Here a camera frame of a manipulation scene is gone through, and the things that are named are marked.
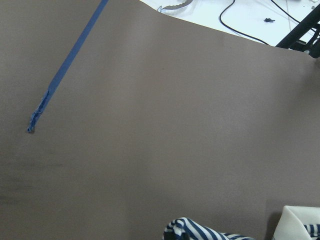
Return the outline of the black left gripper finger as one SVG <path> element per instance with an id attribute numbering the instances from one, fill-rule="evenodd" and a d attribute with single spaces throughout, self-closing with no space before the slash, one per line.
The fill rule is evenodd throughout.
<path id="1" fill-rule="evenodd" d="M 188 234 L 186 232 L 181 235 L 175 234 L 174 232 L 165 232 L 164 240 L 188 240 Z"/>

